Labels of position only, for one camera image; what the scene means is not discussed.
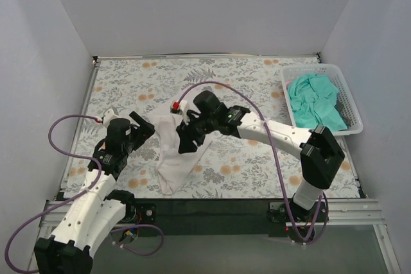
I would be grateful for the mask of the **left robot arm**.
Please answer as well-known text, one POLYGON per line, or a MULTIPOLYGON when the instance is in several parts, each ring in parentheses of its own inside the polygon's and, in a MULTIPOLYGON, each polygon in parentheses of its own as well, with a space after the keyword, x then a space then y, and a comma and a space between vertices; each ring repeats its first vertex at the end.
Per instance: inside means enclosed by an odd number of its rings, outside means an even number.
POLYGON ((35 244, 40 273, 90 273, 94 255, 114 225, 136 217, 134 195, 114 186, 129 155, 155 133, 155 128, 136 112, 120 118, 113 109, 96 122, 107 133, 94 148, 80 195, 66 201, 70 208, 56 229, 35 244))

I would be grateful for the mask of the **aluminium frame rail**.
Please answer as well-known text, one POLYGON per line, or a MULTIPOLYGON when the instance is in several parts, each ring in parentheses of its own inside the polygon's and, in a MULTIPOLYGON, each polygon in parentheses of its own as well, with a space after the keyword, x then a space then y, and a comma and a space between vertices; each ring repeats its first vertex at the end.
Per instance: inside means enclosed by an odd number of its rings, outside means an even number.
MULTIPOLYGON (((40 219, 40 226, 56 227, 64 218, 72 202, 53 210, 40 219)), ((329 225, 385 225, 380 204, 369 198, 331 198, 329 225)))

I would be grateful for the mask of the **floral patterned table mat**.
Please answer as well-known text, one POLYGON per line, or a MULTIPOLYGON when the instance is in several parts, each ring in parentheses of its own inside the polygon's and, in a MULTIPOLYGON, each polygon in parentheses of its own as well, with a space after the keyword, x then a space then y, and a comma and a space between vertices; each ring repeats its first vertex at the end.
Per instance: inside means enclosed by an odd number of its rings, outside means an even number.
MULTIPOLYGON (((121 117, 146 116, 194 85, 227 106, 255 103, 266 118, 289 124, 280 70, 317 61, 314 56, 100 60, 86 113, 99 116, 114 107, 121 117)), ((300 162, 286 152, 216 134, 174 197, 281 198, 292 196, 301 181, 300 162)))

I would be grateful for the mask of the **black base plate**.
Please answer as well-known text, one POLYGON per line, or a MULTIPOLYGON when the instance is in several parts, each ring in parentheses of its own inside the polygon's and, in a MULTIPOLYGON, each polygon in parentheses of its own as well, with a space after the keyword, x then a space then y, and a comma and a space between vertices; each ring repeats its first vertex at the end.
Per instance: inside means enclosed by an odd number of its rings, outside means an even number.
POLYGON ((306 212, 292 207, 292 226, 280 199, 135 199, 120 226, 155 225, 164 235, 268 235, 313 240, 310 225, 326 220, 326 208, 306 212))

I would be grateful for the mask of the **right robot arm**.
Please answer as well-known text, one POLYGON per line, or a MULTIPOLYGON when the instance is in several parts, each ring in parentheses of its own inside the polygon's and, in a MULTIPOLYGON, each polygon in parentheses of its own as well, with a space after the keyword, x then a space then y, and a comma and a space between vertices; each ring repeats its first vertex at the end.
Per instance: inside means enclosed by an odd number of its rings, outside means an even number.
POLYGON ((198 94, 193 104, 194 110, 185 100, 171 104, 171 113, 182 116, 176 129, 180 154, 196 152, 213 132, 274 145, 301 161, 302 181, 290 202, 291 215, 298 221, 312 216, 315 202, 329 189, 345 159, 329 128, 298 128, 266 121, 245 107, 227 107, 208 90, 198 94))

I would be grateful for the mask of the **teal t shirt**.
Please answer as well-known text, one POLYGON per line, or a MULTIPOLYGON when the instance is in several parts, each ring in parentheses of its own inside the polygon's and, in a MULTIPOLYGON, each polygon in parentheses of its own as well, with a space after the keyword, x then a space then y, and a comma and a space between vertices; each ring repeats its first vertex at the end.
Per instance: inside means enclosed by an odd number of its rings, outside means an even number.
POLYGON ((301 128, 328 127, 332 132, 346 130, 336 109, 339 90, 324 74, 304 74, 292 81, 288 88, 295 124, 301 128))

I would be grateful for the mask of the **grey garment in basket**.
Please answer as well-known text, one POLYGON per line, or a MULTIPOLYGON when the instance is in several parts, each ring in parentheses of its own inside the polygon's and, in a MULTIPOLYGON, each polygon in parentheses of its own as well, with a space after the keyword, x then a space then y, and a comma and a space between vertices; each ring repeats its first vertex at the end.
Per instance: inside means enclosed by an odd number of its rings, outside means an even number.
POLYGON ((340 117, 342 118, 344 124, 349 128, 351 126, 351 120, 350 120, 350 118, 346 117, 343 114, 344 105, 339 100, 337 100, 337 103, 335 105, 335 109, 338 111, 338 113, 339 113, 340 117))

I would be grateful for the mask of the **white t shirt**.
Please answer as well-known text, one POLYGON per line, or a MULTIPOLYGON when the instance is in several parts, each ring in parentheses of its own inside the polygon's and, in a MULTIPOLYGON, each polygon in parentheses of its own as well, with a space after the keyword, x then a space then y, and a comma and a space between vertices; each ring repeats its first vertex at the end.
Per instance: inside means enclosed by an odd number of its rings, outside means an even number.
POLYGON ((208 135, 204 144, 196 152, 178 153, 180 139, 176 128, 182 121, 182 117, 170 112, 172 103, 173 100, 169 99, 147 115, 159 136, 160 155, 155 170, 164 195, 177 192, 214 139, 213 134, 208 135))

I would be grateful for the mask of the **white plastic laundry basket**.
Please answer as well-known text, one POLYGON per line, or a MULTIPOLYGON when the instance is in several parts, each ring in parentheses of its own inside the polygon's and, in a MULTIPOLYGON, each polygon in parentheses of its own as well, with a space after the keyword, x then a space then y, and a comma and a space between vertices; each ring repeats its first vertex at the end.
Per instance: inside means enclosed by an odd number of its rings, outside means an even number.
POLYGON ((309 73, 316 73, 318 75, 326 75, 330 82, 338 89, 339 93, 337 99, 344 105, 343 114, 350 118, 351 126, 346 130, 340 130, 333 132, 334 136, 348 136, 359 134, 363 131, 363 121, 361 120, 360 113, 354 102, 351 91, 344 78, 339 67, 333 64, 304 64, 304 65, 287 65, 280 69, 279 77, 283 86, 286 105, 288 107, 290 120, 293 126, 296 126, 294 114, 288 95, 288 89, 285 86, 285 81, 294 81, 300 76, 309 73))

